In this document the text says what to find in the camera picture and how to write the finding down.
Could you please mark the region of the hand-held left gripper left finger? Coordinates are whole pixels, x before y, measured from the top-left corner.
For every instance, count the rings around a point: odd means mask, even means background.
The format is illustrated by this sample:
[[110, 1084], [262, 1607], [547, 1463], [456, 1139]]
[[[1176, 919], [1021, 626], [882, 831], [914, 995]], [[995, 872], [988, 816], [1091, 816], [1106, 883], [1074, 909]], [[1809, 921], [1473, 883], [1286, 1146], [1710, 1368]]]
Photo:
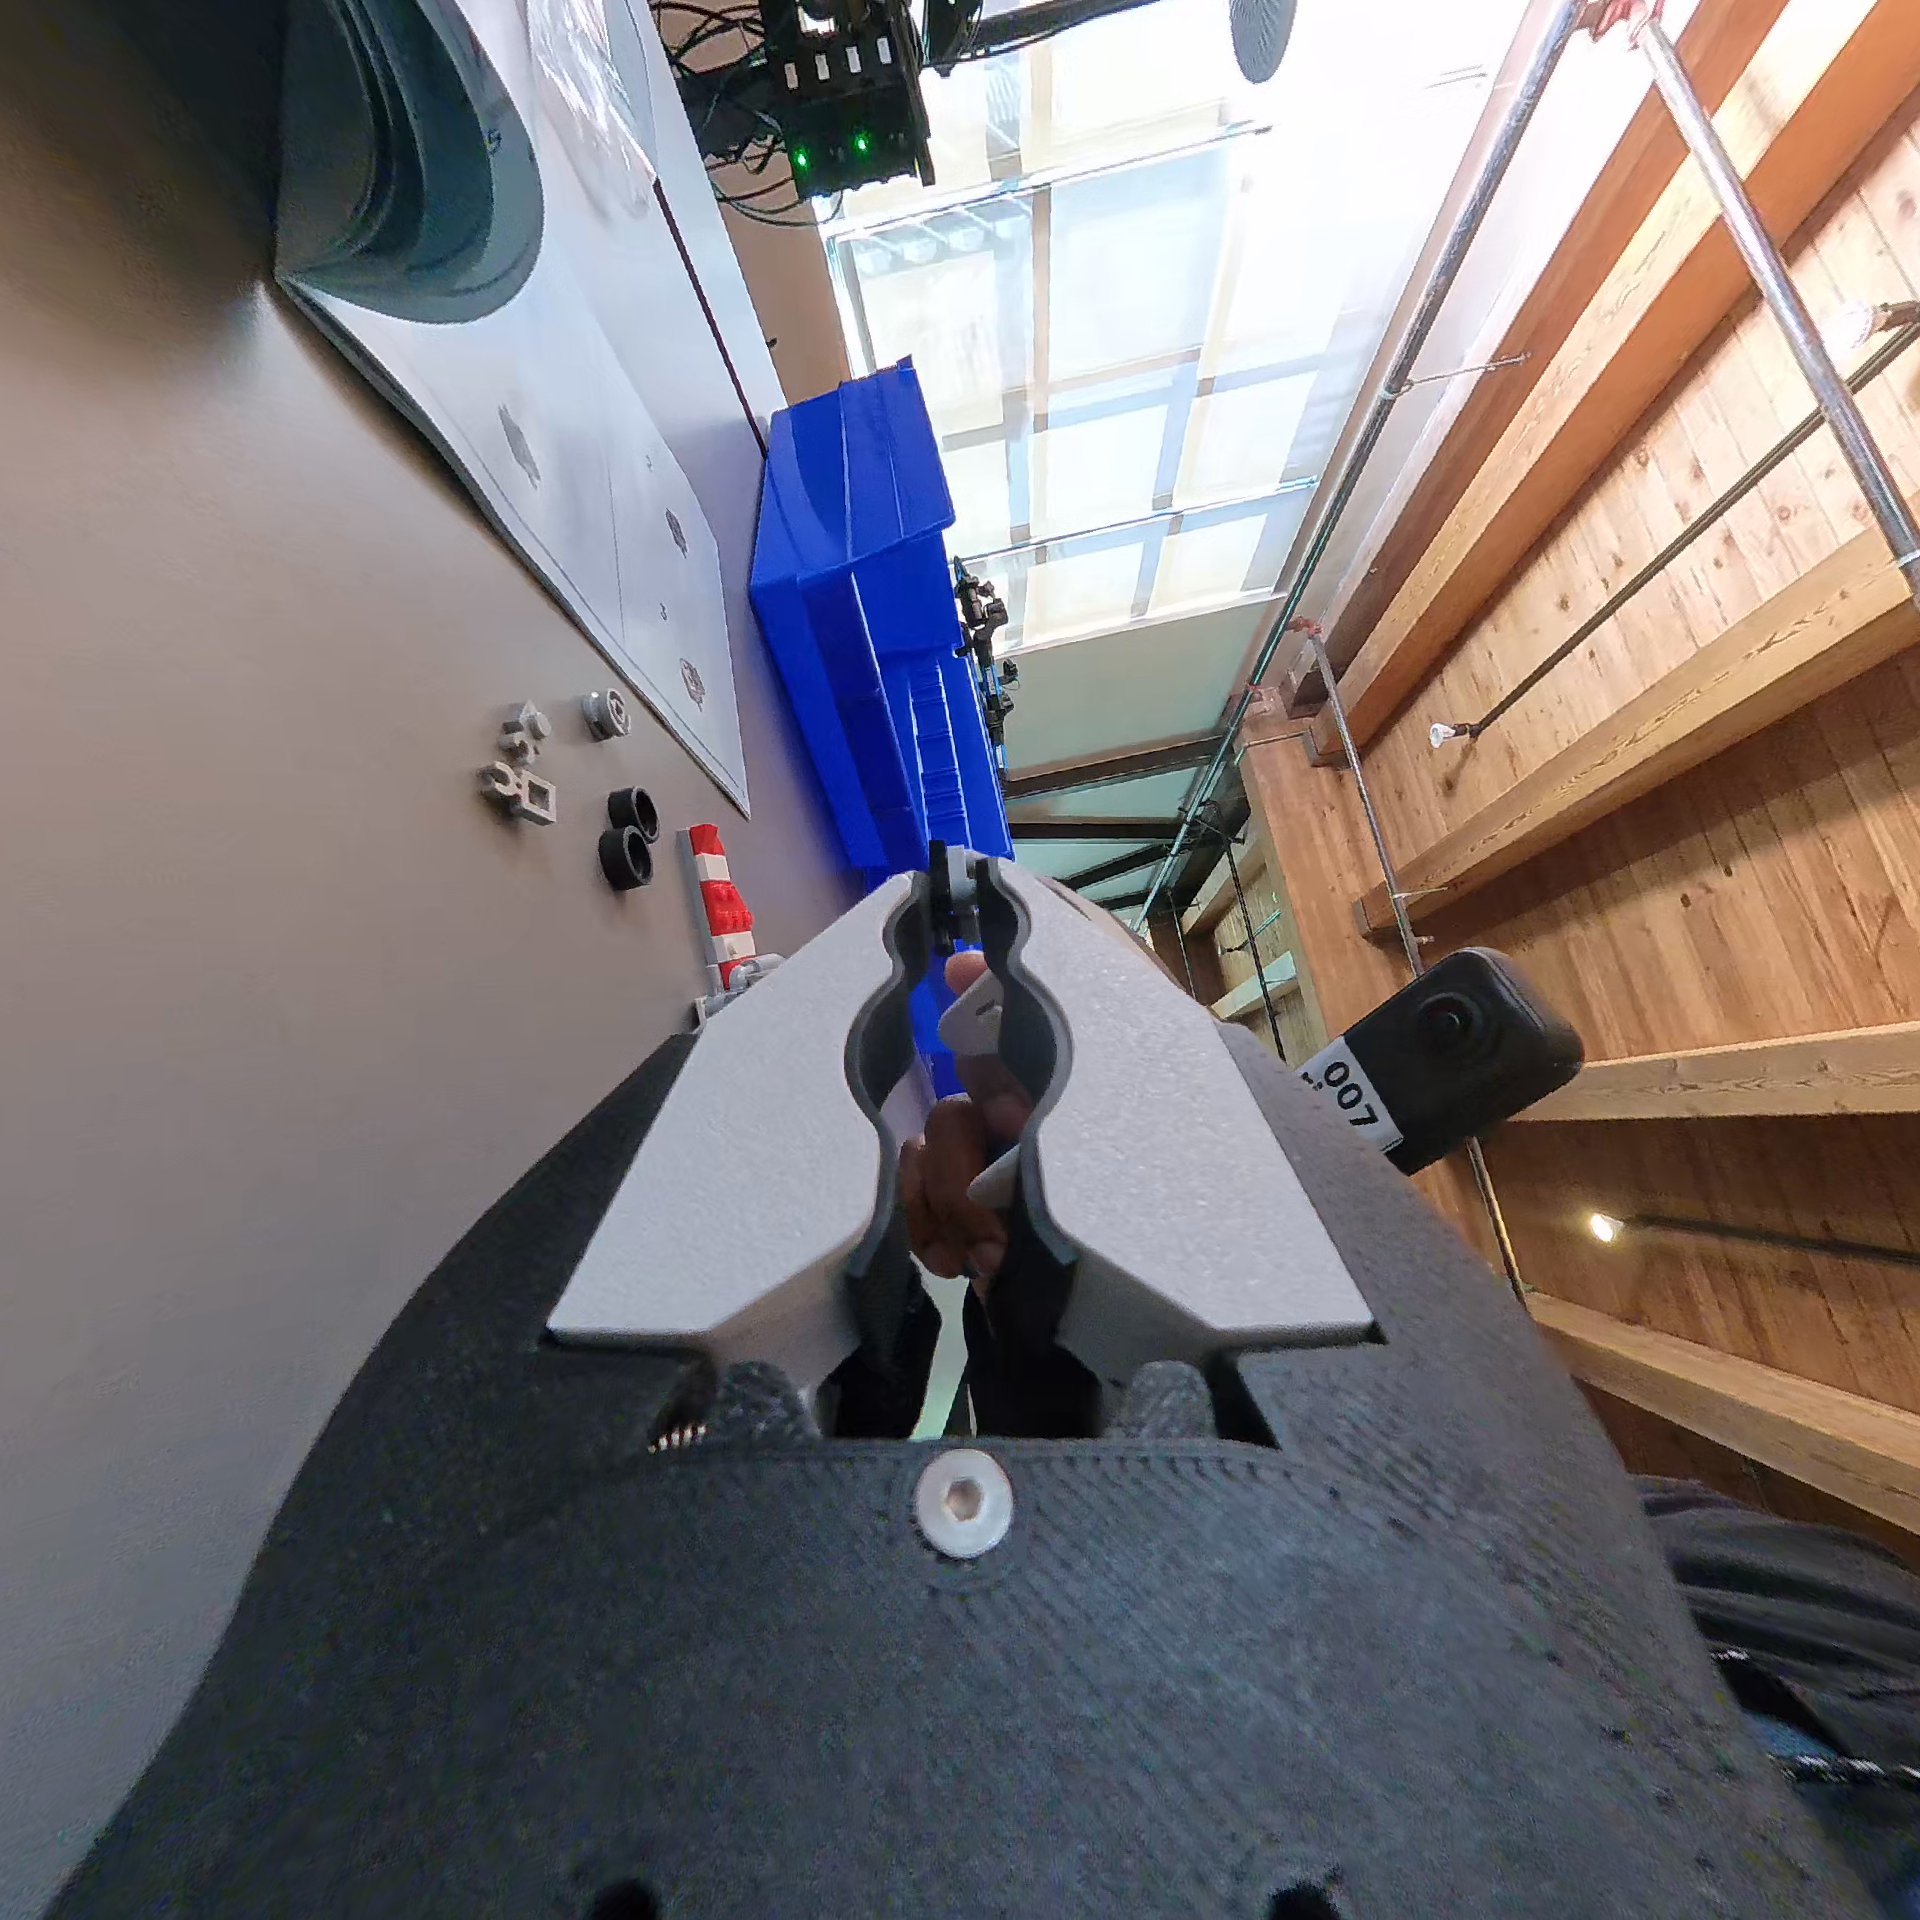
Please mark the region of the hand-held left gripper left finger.
[[921, 1419], [941, 1314], [899, 1213], [891, 1106], [925, 1075], [910, 996], [931, 877], [892, 877], [691, 1038], [547, 1333], [774, 1366], [830, 1426]]

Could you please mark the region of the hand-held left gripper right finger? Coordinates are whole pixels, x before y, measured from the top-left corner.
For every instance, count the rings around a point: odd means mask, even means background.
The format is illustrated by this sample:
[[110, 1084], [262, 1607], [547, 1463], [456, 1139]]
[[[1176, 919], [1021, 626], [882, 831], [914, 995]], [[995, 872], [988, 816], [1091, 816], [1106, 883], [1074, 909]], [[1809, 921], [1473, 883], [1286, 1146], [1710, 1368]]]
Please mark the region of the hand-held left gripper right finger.
[[1153, 1362], [1370, 1341], [1232, 1035], [1093, 904], [1012, 860], [972, 874], [1000, 1062], [1031, 1099], [998, 1335], [1106, 1395]]

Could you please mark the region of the small grey black brick piece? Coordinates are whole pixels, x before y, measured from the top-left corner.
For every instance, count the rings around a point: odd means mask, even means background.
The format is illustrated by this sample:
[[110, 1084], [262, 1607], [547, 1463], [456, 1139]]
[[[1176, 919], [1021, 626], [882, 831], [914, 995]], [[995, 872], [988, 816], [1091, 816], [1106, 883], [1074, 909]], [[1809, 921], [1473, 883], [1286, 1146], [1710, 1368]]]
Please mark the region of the small grey black brick piece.
[[925, 919], [932, 951], [945, 961], [980, 951], [980, 883], [990, 877], [990, 856], [959, 844], [932, 839], [925, 864]]

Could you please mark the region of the person's right hand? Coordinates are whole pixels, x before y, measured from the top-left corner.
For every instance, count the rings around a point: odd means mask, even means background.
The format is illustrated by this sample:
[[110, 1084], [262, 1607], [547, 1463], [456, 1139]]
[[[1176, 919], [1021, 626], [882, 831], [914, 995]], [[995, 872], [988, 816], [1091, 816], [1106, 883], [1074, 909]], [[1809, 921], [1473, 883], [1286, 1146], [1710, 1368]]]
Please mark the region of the person's right hand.
[[899, 1152], [909, 1243], [931, 1275], [964, 1277], [988, 1300], [1009, 1245], [1003, 1218], [972, 1183], [1011, 1147], [1032, 1113], [1020, 1076], [995, 1055], [958, 1057], [962, 1092], [940, 1099]]

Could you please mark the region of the red white brick assembly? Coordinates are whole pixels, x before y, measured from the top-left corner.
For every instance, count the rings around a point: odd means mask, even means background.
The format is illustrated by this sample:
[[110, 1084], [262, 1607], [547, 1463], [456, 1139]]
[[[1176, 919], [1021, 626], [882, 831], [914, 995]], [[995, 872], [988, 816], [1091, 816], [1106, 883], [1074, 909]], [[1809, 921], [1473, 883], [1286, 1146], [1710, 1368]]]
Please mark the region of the red white brick assembly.
[[715, 824], [695, 824], [678, 835], [683, 870], [692, 891], [692, 917], [705, 961], [705, 987], [692, 1000], [700, 1033], [786, 958], [761, 949], [755, 915], [733, 881], [723, 835]]

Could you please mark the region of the blue plastic bin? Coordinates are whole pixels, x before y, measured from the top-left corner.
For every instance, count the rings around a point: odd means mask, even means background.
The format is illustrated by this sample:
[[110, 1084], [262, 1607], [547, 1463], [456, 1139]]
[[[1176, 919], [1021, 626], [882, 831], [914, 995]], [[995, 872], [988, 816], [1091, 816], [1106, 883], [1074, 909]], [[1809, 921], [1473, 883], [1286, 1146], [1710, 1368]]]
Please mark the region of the blue plastic bin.
[[1014, 854], [949, 559], [958, 509], [910, 357], [781, 410], [750, 593], [851, 868]]

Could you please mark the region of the person's dark clothing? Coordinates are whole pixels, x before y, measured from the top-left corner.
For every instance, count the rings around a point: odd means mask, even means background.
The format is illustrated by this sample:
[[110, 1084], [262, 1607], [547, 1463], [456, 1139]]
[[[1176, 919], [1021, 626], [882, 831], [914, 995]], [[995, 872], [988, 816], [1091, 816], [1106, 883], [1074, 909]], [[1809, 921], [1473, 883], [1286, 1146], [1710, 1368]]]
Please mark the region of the person's dark clothing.
[[1749, 1728], [1884, 1915], [1919, 1914], [1919, 1579], [1878, 1541], [1638, 1475]]

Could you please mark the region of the brick instruction booklet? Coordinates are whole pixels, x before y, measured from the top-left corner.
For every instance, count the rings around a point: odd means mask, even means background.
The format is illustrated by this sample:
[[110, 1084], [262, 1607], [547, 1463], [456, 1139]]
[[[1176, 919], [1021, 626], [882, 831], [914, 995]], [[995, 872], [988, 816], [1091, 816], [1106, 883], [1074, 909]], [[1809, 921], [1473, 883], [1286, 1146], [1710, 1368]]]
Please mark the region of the brick instruction booklet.
[[718, 543], [637, 310], [657, 194], [597, 204], [540, 100], [528, 5], [288, 5], [277, 280], [426, 434], [502, 539], [750, 812]]

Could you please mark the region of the metal ceiling pipe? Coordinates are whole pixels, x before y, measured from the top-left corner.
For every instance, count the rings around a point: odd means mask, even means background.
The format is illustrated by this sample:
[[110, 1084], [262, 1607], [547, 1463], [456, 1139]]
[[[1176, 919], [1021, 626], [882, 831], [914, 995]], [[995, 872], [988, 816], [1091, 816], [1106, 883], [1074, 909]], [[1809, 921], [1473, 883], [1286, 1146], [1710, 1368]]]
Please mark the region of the metal ceiling pipe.
[[1675, 132], [1703, 172], [1721, 222], [1730, 232], [1743, 264], [1754, 280], [1773, 323], [1809, 384], [1812, 399], [1834, 436], [1864, 502], [1901, 571], [1909, 598], [1919, 600], [1919, 523], [1899, 490], [1881, 443], [1861, 414], [1861, 403], [1839, 371], [1831, 351], [1790, 276], [1790, 264], [1767, 234], [1760, 212], [1715, 132], [1714, 117], [1694, 88], [1684, 62], [1663, 26], [1663, 5], [1630, 5], [1633, 42], [1644, 54], [1654, 87], [1661, 93]]

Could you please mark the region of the black device with green lights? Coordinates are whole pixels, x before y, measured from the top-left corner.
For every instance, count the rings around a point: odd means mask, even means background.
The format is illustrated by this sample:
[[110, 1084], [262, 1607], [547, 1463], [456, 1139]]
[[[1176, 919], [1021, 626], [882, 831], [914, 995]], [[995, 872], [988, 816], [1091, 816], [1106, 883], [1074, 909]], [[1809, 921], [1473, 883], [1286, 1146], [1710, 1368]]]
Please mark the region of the black device with green lights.
[[802, 201], [936, 181], [918, 5], [668, 5], [668, 64], [703, 157], [783, 165]]

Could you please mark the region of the clear plastic bag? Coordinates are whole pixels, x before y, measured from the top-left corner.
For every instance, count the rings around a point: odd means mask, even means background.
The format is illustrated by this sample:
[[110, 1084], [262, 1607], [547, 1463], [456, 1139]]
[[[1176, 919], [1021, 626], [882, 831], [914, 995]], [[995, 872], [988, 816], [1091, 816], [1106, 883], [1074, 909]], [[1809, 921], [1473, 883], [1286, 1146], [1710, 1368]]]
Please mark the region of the clear plastic bag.
[[525, 6], [544, 109], [597, 204], [642, 212], [657, 184], [657, 117], [632, 6]]

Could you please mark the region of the black clamp mount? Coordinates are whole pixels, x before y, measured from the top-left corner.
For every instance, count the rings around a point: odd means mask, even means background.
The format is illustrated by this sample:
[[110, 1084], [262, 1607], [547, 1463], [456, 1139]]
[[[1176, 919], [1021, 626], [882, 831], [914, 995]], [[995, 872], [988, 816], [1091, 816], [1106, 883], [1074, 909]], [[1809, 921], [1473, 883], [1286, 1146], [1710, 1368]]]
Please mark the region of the black clamp mount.
[[972, 683], [990, 752], [998, 767], [1003, 769], [1003, 730], [1017, 705], [1014, 688], [1020, 685], [1020, 666], [1000, 659], [995, 646], [998, 637], [1011, 621], [1011, 611], [1001, 600], [998, 585], [974, 574], [962, 559], [952, 560], [952, 588], [962, 623], [959, 656], [972, 666]]

